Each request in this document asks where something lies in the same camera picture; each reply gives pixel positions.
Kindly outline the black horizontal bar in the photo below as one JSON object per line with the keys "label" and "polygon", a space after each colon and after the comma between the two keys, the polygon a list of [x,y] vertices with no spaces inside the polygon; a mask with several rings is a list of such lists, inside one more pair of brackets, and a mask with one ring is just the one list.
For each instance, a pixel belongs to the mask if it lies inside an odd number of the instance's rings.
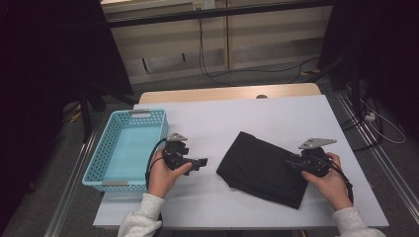
{"label": "black horizontal bar", "polygon": [[306,8],[333,6],[337,1],[338,0],[292,0],[282,3],[227,7],[212,10],[199,10],[184,13],[164,14],[150,17],[122,18],[116,20],[108,20],[107,25],[110,28],[122,28],[216,17],[300,10]]}

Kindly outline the narrow black curtain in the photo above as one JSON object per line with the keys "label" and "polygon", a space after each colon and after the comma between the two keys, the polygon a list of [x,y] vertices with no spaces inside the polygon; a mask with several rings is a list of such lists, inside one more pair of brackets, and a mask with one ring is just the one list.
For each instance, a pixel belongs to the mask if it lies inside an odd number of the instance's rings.
{"label": "narrow black curtain", "polygon": [[353,66],[419,139],[419,0],[335,0],[317,67],[338,57],[332,85],[341,88]]}

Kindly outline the black upright stand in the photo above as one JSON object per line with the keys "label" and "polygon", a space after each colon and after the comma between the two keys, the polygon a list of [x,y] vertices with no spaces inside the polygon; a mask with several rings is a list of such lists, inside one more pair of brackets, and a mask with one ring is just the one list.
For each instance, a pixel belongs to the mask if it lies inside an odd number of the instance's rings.
{"label": "black upright stand", "polygon": [[349,53],[343,53],[334,61],[322,68],[319,73],[310,77],[307,83],[315,83],[328,76],[331,86],[341,90],[345,85],[350,86],[352,108],[356,116],[361,114],[360,73],[359,65]]}

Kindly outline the short metal floor rail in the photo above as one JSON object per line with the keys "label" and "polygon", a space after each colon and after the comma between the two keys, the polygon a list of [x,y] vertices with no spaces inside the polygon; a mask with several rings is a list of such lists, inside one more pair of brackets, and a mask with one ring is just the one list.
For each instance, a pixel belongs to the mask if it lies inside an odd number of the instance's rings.
{"label": "short metal floor rail", "polygon": [[97,140],[97,130],[94,129],[92,133],[86,138],[81,150],[76,159],[74,168],[72,169],[69,180],[65,186],[64,192],[59,199],[52,218],[47,226],[43,237],[59,237],[63,228],[64,222],[75,197],[76,190],[81,184],[84,175],[85,166],[88,163],[90,153]]}

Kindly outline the black tripod stand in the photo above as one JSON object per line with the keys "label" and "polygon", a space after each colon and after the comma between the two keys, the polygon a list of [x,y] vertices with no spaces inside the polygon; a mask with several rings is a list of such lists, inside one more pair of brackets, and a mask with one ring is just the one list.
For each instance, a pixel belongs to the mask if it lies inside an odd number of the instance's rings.
{"label": "black tripod stand", "polygon": [[126,95],[115,92],[107,87],[96,83],[87,83],[79,87],[79,103],[81,108],[81,116],[83,121],[84,137],[83,142],[86,143],[92,134],[92,125],[90,120],[89,106],[95,111],[102,112],[106,107],[106,103],[102,98],[103,95],[110,96],[127,105],[133,106],[136,100]]}

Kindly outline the black pants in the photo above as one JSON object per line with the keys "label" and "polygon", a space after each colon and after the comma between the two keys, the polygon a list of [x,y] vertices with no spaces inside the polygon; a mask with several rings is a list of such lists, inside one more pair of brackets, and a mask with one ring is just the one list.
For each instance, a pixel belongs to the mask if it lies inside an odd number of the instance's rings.
{"label": "black pants", "polygon": [[294,154],[240,131],[216,173],[233,189],[299,209],[307,180],[285,160]]}

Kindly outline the beige wooden cabinet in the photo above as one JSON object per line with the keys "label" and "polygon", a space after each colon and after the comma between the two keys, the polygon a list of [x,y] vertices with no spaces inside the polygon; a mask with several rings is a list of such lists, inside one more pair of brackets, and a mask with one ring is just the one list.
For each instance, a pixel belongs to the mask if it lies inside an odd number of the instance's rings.
{"label": "beige wooden cabinet", "polygon": [[[194,0],[100,0],[108,20],[194,11]],[[215,9],[291,0],[215,0]],[[116,28],[131,83],[297,62],[320,53],[330,6]]]}

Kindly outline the wide black curtain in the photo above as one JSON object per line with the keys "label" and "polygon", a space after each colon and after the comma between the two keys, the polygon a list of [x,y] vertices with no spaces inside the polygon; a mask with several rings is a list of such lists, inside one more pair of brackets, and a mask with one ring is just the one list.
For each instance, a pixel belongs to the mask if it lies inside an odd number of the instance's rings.
{"label": "wide black curtain", "polygon": [[0,234],[43,168],[63,108],[132,92],[102,0],[0,0]]}

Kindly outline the light blue plastic basket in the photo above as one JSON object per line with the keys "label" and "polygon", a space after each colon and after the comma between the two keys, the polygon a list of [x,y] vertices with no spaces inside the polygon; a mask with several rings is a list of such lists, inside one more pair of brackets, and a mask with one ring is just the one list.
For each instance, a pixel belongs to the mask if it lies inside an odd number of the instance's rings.
{"label": "light blue plastic basket", "polygon": [[113,112],[82,184],[99,192],[145,191],[149,156],[168,127],[164,109]]}

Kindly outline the person's right hand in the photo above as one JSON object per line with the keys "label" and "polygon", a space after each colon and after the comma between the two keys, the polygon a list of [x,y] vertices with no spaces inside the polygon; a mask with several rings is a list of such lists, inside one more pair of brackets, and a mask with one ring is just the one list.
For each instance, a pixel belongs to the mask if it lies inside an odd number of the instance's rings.
{"label": "person's right hand", "polygon": [[353,204],[349,199],[345,181],[337,172],[341,167],[340,157],[331,152],[327,152],[326,155],[335,164],[335,167],[326,176],[319,178],[305,171],[302,171],[301,174],[307,181],[317,187],[335,211],[352,207]]}

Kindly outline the white wall socket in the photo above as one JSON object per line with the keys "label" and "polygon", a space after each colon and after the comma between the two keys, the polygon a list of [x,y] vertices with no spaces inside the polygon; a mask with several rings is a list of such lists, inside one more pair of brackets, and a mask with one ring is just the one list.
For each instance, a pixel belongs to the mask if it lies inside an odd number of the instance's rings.
{"label": "white wall socket", "polygon": [[211,10],[215,8],[215,0],[194,0],[192,7],[194,11]]}

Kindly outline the wooden table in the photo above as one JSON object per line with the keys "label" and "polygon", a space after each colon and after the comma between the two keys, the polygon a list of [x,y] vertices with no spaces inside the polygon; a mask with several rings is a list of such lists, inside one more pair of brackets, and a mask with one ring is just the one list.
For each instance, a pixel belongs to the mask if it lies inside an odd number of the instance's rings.
{"label": "wooden table", "polygon": [[271,99],[282,97],[317,96],[320,94],[320,89],[314,83],[297,83],[146,92],[141,95],[139,102],[141,104],[181,103],[256,99],[256,96],[258,95],[266,95],[268,96],[268,99]]}

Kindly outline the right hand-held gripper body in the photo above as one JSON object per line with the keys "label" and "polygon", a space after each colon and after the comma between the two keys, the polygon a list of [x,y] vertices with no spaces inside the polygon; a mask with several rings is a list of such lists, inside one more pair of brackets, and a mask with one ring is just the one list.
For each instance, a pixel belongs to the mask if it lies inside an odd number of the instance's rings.
{"label": "right hand-held gripper body", "polygon": [[319,178],[326,176],[332,168],[332,160],[325,154],[323,146],[336,142],[330,138],[308,138],[298,147],[301,153],[293,156],[292,161],[301,163],[300,169],[295,171],[305,171]]}

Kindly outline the person's left hand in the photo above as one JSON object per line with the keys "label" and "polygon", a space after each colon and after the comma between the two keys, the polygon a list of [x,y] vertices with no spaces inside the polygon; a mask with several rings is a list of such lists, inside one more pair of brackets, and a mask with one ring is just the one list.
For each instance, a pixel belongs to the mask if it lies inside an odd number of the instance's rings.
{"label": "person's left hand", "polygon": [[165,198],[174,187],[176,180],[192,168],[191,163],[170,170],[163,159],[162,149],[154,153],[150,169],[148,192],[159,198]]}

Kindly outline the long metal floor rail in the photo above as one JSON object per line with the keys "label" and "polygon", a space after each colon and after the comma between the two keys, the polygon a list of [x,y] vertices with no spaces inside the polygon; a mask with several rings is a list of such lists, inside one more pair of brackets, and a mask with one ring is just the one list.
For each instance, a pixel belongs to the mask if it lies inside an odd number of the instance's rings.
{"label": "long metal floor rail", "polygon": [[372,105],[368,100],[360,100],[363,112],[376,114],[375,121],[364,121],[363,117],[355,115],[351,97],[347,93],[335,92],[334,96],[349,117],[342,123],[343,131],[357,132],[360,136],[359,145],[351,145],[354,154],[370,154],[375,158],[377,165],[419,224],[419,190],[414,188],[414,185],[419,185],[419,161],[418,169],[415,169],[416,162],[408,154],[410,141],[406,134],[378,111],[375,100],[372,100]]}

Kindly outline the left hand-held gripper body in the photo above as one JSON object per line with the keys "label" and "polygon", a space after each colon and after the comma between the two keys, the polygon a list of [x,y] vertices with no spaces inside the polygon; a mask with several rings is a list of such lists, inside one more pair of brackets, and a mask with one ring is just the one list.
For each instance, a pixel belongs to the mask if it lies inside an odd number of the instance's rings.
{"label": "left hand-held gripper body", "polygon": [[178,132],[173,132],[166,138],[163,159],[170,170],[176,170],[188,163],[185,155],[180,154],[180,149],[186,147],[186,140],[187,137]]}

